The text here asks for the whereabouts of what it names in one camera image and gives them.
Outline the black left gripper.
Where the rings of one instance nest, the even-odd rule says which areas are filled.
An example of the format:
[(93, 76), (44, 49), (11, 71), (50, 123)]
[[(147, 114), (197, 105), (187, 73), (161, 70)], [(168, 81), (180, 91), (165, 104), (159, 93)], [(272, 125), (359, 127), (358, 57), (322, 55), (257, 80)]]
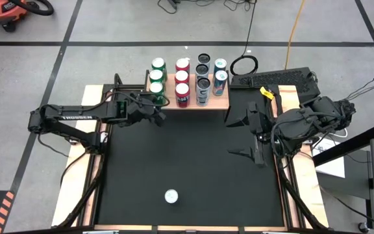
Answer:
[(162, 105), (155, 105), (152, 96), (142, 96), (136, 101), (131, 101), (127, 106), (127, 126), (142, 120), (154, 120), (161, 127), (166, 121), (166, 115), (162, 114)]

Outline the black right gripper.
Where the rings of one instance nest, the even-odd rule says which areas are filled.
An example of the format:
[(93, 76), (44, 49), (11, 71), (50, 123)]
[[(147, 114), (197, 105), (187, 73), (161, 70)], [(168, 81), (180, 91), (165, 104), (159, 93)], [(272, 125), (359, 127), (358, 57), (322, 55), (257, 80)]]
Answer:
[(269, 116), (266, 108), (258, 105), (255, 101), (248, 103), (248, 108), (230, 106), (225, 116), (225, 127), (242, 127), (249, 125), (249, 130), (254, 136), (255, 152), (252, 147), (248, 150), (228, 149), (228, 153), (254, 159), (259, 167), (266, 167), (263, 143), (267, 140), (268, 128), (270, 126)]

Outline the green Sprite can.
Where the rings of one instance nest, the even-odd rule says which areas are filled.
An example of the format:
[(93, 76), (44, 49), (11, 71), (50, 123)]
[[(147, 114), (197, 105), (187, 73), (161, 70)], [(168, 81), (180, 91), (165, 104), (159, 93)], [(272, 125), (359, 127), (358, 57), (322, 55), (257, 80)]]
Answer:
[(152, 70), (149, 72), (150, 83), (160, 83), (165, 85), (164, 72), (161, 70)]
[(164, 76), (167, 75), (166, 73), (166, 62), (162, 57), (154, 58), (151, 62), (151, 67), (154, 70), (160, 70)]
[(153, 82), (150, 84), (149, 91), (153, 93), (156, 97), (155, 103), (157, 105), (166, 104), (167, 101), (164, 97), (164, 86), (160, 82)]

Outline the red Fanta can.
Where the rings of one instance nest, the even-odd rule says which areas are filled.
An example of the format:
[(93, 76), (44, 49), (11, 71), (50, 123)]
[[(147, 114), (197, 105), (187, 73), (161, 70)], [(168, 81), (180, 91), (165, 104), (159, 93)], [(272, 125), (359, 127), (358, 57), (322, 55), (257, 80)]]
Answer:
[(186, 83), (179, 83), (175, 87), (176, 104), (180, 108), (186, 108), (190, 104), (190, 87)]
[(175, 84), (176, 85), (181, 84), (181, 83), (189, 85), (190, 75), (185, 70), (179, 70), (179, 71), (176, 72), (174, 79), (175, 79)]
[(179, 58), (175, 63), (176, 71), (190, 72), (190, 60), (189, 58)]

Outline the blue silver Red Bull can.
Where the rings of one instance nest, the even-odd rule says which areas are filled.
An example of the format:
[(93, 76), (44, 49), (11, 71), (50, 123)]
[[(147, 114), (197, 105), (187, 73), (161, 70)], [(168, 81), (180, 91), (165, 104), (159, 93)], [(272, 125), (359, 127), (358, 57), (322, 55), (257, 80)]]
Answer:
[(164, 194), (164, 199), (169, 204), (175, 204), (178, 202), (179, 193), (175, 189), (169, 189)]
[(224, 58), (217, 58), (214, 61), (214, 73), (217, 73), (220, 70), (225, 71), (227, 67), (227, 61)]
[(214, 75), (214, 86), (212, 90), (215, 96), (221, 96), (223, 94), (228, 77), (226, 71), (219, 70), (216, 72)]

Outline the small wooden shelf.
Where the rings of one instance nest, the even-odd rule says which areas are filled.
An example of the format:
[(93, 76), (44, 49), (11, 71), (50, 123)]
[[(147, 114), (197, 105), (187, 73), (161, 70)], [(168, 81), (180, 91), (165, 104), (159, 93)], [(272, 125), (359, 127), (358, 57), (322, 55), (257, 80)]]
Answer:
[(210, 121), (221, 120), (224, 122), (225, 115), (229, 109), (229, 88), (225, 86), (221, 96), (215, 96), (212, 93), (213, 82), (210, 81), (210, 94), (208, 104), (204, 107), (198, 106), (196, 103), (196, 76), (190, 75), (190, 104), (186, 108), (180, 108), (176, 104), (175, 99), (175, 74), (168, 74), (165, 81), (164, 94), (170, 100), (168, 106), (162, 107), (162, 112), (166, 115), (167, 121)]

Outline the yellow tape tag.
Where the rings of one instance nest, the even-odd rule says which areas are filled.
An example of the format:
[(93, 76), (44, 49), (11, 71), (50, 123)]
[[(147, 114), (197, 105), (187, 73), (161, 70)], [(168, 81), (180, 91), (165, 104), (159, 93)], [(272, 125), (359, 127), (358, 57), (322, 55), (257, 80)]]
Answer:
[(260, 93), (270, 100), (272, 100), (275, 97), (273, 92), (266, 90), (263, 86), (260, 88)]

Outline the black perforated case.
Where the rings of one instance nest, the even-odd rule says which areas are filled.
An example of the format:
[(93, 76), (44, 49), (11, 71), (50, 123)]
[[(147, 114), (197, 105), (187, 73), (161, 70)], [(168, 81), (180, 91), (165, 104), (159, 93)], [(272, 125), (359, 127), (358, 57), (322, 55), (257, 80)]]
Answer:
[(300, 102), (316, 98), (321, 94), (318, 80), (308, 67), (269, 71), (247, 75), (236, 75), (231, 85), (236, 88), (260, 88), (268, 85), (295, 86)]

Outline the white paper sheet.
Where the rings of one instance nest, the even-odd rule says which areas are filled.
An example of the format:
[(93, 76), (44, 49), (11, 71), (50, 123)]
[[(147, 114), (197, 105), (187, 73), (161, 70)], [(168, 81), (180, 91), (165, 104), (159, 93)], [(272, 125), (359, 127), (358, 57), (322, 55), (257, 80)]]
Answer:
[[(315, 157), (317, 154), (322, 153), (338, 144), (329, 138), (324, 138), (316, 147), (312, 149), (312, 155)], [(345, 178), (345, 167), (344, 158), (339, 157), (333, 161), (329, 161), (325, 164), (316, 166), (316, 172), (323, 174), (328, 174), (330, 176), (336, 176), (340, 178)]]

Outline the black beam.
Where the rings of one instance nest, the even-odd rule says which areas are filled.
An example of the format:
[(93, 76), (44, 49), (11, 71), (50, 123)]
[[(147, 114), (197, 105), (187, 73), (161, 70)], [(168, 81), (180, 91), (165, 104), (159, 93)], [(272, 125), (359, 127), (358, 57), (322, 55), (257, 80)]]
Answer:
[(368, 129), (367, 131), (346, 140), (340, 144), (329, 148), (320, 154), (313, 157), (314, 166), (319, 166), (330, 161), (333, 161), (339, 157), (342, 157), (348, 153), (359, 150), (360, 148), (369, 145), (370, 141), (374, 139), (374, 127)]

